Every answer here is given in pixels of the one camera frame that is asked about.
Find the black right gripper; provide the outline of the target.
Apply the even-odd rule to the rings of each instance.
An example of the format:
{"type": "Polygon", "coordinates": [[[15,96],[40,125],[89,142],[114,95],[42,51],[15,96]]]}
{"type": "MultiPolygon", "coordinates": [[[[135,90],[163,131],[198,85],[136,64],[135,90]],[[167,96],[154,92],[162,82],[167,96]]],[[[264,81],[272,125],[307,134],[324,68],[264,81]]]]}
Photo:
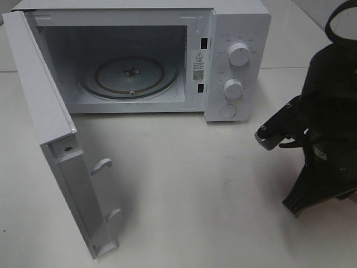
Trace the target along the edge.
{"type": "Polygon", "coordinates": [[[317,135],[312,131],[290,143],[303,148],[305,165],[283,205],[298,218],[300,214],[337,195],[356,192],[356,133],[339,131],[317,135]]]}

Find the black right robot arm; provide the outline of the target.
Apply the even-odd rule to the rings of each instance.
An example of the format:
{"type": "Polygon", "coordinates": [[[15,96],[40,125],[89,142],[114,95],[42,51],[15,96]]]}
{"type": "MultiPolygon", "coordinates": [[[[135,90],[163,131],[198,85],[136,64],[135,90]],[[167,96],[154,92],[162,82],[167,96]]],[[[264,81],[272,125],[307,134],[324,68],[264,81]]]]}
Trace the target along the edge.
{"type": "Polygon", "coordinates": [[[356,7],[345,1],[330,15],[325,33],[332,42],[311,59],[298,103],[302,126],[294,142],[281,148],[302,148],[305,164],[283,200],[295,216],[330,199],[356,192],[356,40],[341,37],[331,21],[356,7]]]}

